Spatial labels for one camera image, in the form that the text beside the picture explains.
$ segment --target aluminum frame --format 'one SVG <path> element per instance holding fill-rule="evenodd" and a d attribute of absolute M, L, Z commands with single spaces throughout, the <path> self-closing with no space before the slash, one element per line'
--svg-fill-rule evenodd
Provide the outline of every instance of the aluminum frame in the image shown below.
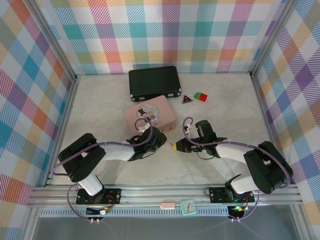
<path fill-rule="evenodd" d="M 284 29 L 286 23 L 288 22 L 288 19 L 290 18 L 292 12 L 294 11 L 295 7 L 297 6 L 299 0 L 287 0 L 286 5 L 284 6 L 284 9 L 276 21 L 274 28 L 263 47 L 260 55 L 257 58 L 257 61 L 251 71 L 251 77 L 254 79 L 254 77 L 257 75 L 257 73 L 260 71 L 261 67 L 263 66 L 264 62 L 266 61 L 272 47 L 278 40 L 282 30 Z"/>
<path fill-rule="evenodd" d="M 175 202 L 175 206 L 180 206 L 180 201 L 185 199 L 193 199 L 198 208 L 210 209 L 212 206 L 234 206 L 234 203 L 210 203 L 210 198 L 205 194 L 207 187 L 223 187 L 221 184 L 147 184 L 147 185 L 105 185 L 106 188 L 121 188 L 120 205 L 115 205 L 114 208 L 123 209 L 128 207 L 139 207 L 154 209 L 160 207 L 163 202 Z M 64 209 L 68 206 L 67 190 L 70 185 L 51 185 L 46 187 L 36 187 L 31 195 L 28 211 L 24 218 L 26 225 L 21 231 L 20 240 L 31 240 L 36 230 L 38 219 L 44 209 Z M 75 204 L 77 196 L 77 188 L 74 187 L 70 191 L 70 202 Z M 254 196 L 257 198 L 258 191 L 254 191 Z M 296 185 L 290 185 L 288 188 L 278 188 L 272 194 L 260 194 L 259 206 L 268 205 L 291 205 L 300 206 L 302 198 Z M 77 205 L 77 209 L 83 210 L 86 207 L 103 207 L 102 205 Z M 70 217 L 70 214 L 56 215 L 56 217 Z"/>
<path fill-rule="evenodd" d="M 59 155 L 59 152 L 61 150 L 61 147 L 62 147 L 62 143 L 64 141 L 64 138 L 65 138 L 65 132 L 66 132 L 66 128 L 67 128 L 67 125 L 68 125 L 68 121 L 69 121 L 69 118 L 70 118 L 70 115 L 71 115 L 71 111 L 72 111 L 72 108 L 74 106 L 74 102 L 75 102 L 75 98 L 76 98 L 76 94 L 77 94 L 77 91 L 78 91 L 78 87 L 79 87 L 79 81 L 80 81 L 81 77 L 78 77 L 76 81 L 72 82 L 71 84 L 71 87 L 70 87 L 70 95 L 69 95 L 69 98 L 68 98 L 68 101 L 66 103 L 66 108 L 64 110 L 64 114 L 63 114 L 63 118 L 62 118 L 62 121 L 61 121 L 61 126 L 58 130 L 58 133 L 57 133 L 57 138 L 56 138 L 56 141 L 54 143 L 54 147 L 53 147 L 53 151 L 52 151 L 52 154 L 51 154 L 51 157 L 49 159 L 49 164 L 48 164 L 48 167 L 47 169 L 45 170 L 44 172 L 44 179 L 42 181 L 42 186 L 45 187 L 47 185 L 47 181 L 48 179 L 50 179 L 50 175 L 52 175 L 50 173 L 50 169 L 52 169 L 58 159 L 58 155 Z"/>
<path fill-rule="evenodd" d="M 307 217 L 306 209 L 303 204 L 291 205 L 293 219 L 300 236 L 303 240 L 315 240 L 316 235 L 312 229 L 312 225 Z"/>

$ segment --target warning triangle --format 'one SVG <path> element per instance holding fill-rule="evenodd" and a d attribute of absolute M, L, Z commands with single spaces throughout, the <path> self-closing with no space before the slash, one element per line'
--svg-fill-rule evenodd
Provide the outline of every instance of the warning triangle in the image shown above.
<path fill-rule="evenodd" d="M 190 97 L 184 95 L 182 104 L 190 103 L 192 101 L 193 100 Z"/>

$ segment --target pink box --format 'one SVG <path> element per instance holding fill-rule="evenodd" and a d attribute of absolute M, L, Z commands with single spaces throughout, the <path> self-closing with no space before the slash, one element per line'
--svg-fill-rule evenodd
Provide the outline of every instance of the pink box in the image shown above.
<path fill-rule="evenodd" d="M 138 118 L 149 119 L 152 126 L 163 133 L 176 128 L 177 118 L 164 95 L 125 108 L 123 113 L 134 136 L 140 135 L 135 128 L 135 122 Z M 138 128 L 145 125 L 146 123 L 142 120 L 137 123 Z"/>

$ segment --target pink eraser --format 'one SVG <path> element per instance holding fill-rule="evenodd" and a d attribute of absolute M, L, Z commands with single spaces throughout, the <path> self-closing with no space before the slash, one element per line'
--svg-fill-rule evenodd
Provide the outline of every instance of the pink eraser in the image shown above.
<path fill-rule="evenodd" d="M 160 208 L 162 210 L 176 209 L 176 203 L 175 202 L 163 202 L 163 203 L 161 203 Z"/>

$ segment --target plaid fabric backdrop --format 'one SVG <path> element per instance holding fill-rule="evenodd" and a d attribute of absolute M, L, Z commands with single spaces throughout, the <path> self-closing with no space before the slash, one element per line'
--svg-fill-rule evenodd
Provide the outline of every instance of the plaid fabric backdrop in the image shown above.
<path fill-rule="evenodd" d="M 300 0 L 256 83 L 320 238 L 320 0 Z"/>
<path fill-rule="evenodd" d="M 71 81 L 22 0 L 0 0 L 0 240 L 18 238 Z"/>
<path fill-rule="evenodd" d="M 249 70 L 269 24 L 278 19 L 280 2 L 38 0 L 38 5 L 79 74 L 155 65 L 214 73 Z"/>
<path fill-rule="evenodd" d="M 255 53 L 255 55 L 253 57 L 253 60 L 252 60 L 251 65 L 249 67 L 249 72 L 251 72 L 253 70 L 254 66 L 256 65 L 257 59 L 260 56 L 260 53 L 261 53 L 262 49 L 265 47 L 267 41 L 269 40 L 270 34 L 274 30 L 276 22 L 279 19 L 281 13 L 283 12 L 287 2 L 288 2 L 288 0 L 281 0 L 281 3 L 279 5 L 278 9 L 276 10 L 276 13 L 273 16 L 273 19 L 272 19 L 267 31 L 265 32 L 265 34 L 264 34 L 264 36 L 262 38 L 262 41 L 260 42 L 259 47 L 258 47 L 258 49 L 257 49 L 257 51 L 256 51 L 256 53 Z"/>

